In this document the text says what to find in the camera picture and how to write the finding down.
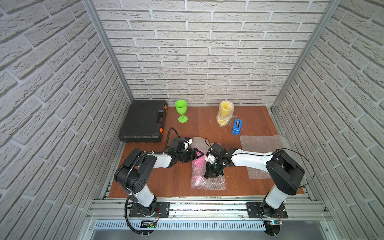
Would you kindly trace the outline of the blue tape dispenser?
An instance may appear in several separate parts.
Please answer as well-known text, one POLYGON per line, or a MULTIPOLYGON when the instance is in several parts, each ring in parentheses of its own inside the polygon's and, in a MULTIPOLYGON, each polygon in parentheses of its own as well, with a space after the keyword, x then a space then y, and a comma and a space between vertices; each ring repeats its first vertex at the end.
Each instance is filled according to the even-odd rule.
POLYGON ((239 135, 240 134, 240 131, 241 131, 241 128, 242 128, 242 124, 243 124, 243 121, 240 120, 240 119, 235 119, 235 122, 234 122, 234 125, 233 125, 233 129, 232 129, 232 134, 233 135, 239 135))

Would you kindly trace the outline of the black plastic tool case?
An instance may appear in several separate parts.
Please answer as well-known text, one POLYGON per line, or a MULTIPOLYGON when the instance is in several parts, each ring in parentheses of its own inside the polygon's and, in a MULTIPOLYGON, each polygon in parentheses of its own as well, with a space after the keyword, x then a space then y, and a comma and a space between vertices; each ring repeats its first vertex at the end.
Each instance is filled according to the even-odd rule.
POLYGON ((120 141, 159 143, 163 137, 167 109, 168 102, 165 100, 135 100, 120 129, 120 141))

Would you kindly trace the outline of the pink plastic wine glass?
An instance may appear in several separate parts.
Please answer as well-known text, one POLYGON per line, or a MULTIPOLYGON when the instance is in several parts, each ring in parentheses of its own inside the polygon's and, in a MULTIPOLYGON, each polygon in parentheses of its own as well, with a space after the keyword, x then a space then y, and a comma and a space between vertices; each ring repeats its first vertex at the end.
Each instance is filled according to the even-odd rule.
POLYGON ((206 161, 204 157, 200 157, 197 160, 192 162, 193 172, 192 172, 192 181, 191 187, 193 189, 198 189, 205 183, 204 174, 206 172, 206 161))

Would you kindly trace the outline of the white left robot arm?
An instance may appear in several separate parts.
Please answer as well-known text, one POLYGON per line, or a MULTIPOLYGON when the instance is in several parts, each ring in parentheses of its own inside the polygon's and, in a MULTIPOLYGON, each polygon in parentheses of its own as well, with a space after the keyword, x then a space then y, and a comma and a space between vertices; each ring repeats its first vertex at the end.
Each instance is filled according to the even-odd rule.
POLYGON ((153 169, 171 168, 176 163, 189 163, 204 154, 197 148, 176 151, 168 148, 167 152, 145 152, 134 149, 114 174, 114 181, 119 183, 133 202, 144 208, 150 207, 155 195, 147 182, 153 169))

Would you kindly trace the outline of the aluminium corner post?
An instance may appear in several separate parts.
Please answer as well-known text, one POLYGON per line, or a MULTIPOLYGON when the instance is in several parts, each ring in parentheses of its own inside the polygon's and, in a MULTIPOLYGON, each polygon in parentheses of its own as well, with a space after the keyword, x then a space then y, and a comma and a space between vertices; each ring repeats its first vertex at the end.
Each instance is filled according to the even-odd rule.
POLYGON ((283 99, 283 96, 285 95, 286 91, 288 90, 289 86, 291 85, 294 77, 299 72, 299 70, 300 70, 302 64, 305 62, 307 56, 313 50, 313 48, 314 48, 315 44, 317 43, 320 35, 323 33, 324 29, 326 28, 326 26, 330 22, 332 16, 336 12, 340 3, 341 3, 341 0, 332 0, 327 5, 327 8, 325 9, 324 14, 320 18, 320 20, 319 20, 318 24, 316 25, 312 35, 310 36, 309 40, 307 41, 303 51, 299 55, 298 60, 296 61, 296 63, 294 64, 294 67, 290 71, 288 78, 286 79, 285 83, 283 84, 277 98, 273 102, 273 104, 270 108, 272 113, 277 109, 278 105, 280 104, 280 101, 283 99))
POLYGON ((105 51, 112 63, 112 66, 114 68, 114 70, 116 71, 116 74, 118 76, 118 79, 119 81, 121 82, 122 86, 123 86, 123 89, 125 91, 125 93, 127 94, 127 97, 130 101, 130 103, 132 104, 135 99, 134 99, 134 96, 129 88, 129 85, 127 83, 127 80, 125 78, 125 75, 122 71, 122 68, 119 64, 119 61, 118 61, 118 58, 117 58, 117 55, 113 49, 113 46, 110 42, 110 39, 108 38, 108 35, 107 35, 107 32, 103 26, 103 22, 98 14, 98 11, 93 3, 93 1, 91 0, 83 0, 83 3, 85 5, 85 8, 87 10, 87 13, 89 14, 90 16, 90 19, 92 20, 93 22, 93 25, 99 35, 99 38, 105 48, 105 51))

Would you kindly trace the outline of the right aluminium corner post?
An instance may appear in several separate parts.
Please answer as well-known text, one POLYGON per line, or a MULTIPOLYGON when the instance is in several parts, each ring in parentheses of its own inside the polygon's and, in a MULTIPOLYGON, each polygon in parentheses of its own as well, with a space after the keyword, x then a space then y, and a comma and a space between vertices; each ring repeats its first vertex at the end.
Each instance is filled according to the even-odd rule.
POLYGON ((312 35, 310 36, 309 40, 307 41, 303 51, 299 55, 298 60, 296 61, 296 63, 294 64, 294 67, 290 71, 288 78, 286 79, 285 83, 283 84, 277 98, 273 102, 273 104, 270 108, 272 113, 277 109, 278 105, 280 104, 280 101, 283 99, 283 96, 285 95, 286 91, 288 90, 289 86, 291 85, 294 77, 299 72, 299 70, 300 70, 302 64, 305 62, 307 56, 313 50, 313 48, 314 48, 315 44, 317 43, 320 35, 323 33, 324 29, 326 28, 326 26, 330 22, 332 16, 336 12, 340 3, 341 3, 341 0, 332 0, 327 5, 327 8, 325 9, 324 14, 320 18, 320 20, 319 20, 318 24, 316 25, 312 35))

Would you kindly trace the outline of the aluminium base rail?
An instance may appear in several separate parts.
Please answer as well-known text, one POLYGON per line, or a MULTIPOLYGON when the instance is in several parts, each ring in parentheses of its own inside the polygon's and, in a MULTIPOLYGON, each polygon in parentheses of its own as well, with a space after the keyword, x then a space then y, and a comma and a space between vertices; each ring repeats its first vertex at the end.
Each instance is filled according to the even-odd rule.
MULTIPOLYGON (((262 210, 263 196, 159 198, 157 230, 265 231, 290 222, 320 224, 327 240, 340 235, 323 202, 308 195, 289 197, 279 210, 262 210)), ((128 230, 123 198, 94 200, 78 236, 89 240, 96 230, 128 230)))

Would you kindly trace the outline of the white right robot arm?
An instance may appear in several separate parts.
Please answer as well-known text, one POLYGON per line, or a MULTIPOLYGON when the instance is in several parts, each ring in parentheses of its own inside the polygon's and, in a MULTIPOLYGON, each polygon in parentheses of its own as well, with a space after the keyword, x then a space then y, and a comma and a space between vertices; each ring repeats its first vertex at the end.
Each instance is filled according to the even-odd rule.
POLYGON ((205 156, 206 179, 217 178, 224 174, 227 167, 247 167, 261 170, 270 174, 274 186, 263 200, 263 207, 277 210, 288 196, 297 194, 305 170, 284 150, 273 153, 255 153, 231 148, 225 150, 215 144, 205 156))

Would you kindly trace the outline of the green plastic wine glass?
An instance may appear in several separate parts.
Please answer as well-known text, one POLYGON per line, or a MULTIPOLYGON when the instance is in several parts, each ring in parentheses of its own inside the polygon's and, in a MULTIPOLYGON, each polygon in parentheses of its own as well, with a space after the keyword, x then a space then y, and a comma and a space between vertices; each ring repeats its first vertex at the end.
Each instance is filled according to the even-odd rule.
POLYGON ((175 102, 176 111, 179 113, 178 121, 180 123, 186 123, 188 121, 188 117, 185 116, 187 112, 187 102, 185 100, 178 100, 175 102))

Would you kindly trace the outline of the left aluminium corner post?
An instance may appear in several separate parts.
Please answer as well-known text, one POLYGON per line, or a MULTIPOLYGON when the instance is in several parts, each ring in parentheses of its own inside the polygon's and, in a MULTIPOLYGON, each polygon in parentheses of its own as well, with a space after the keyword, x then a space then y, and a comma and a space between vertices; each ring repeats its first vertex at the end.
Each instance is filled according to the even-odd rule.
POLYGON ((122 86, 123 86, 123 89, 125 91, 125 93, 127 94, 127 97, 130 101, 130 103, 132 104, 135 99, 134 99, 134 96, 129 88, 129 85, 127 83, 127 80, 125 78, 125 75, 122 71, 122 68, 119 64, 119 61, 118 61, 118 58, 117 58, 117 55, 113 49, 113 46, 110 42, 110 39, 108 38, 108 35, 107 35, 107 32, 103 26, 103 22, 98 14, 98 11, 93 3, 93 1, 91 0, 83 0, 83 3, 85 5, 85 8, 87 10, 87 13, 89 14, 90 16, 90 19, 92 20, 93 22, 93 25, 99 35, 99 38, 105 48, 105 51, 112 63, 112 66, 114 68, 114 70, 116 71, 116 74, 118 76, 118 79, 119 81, 121 82, 122 86))

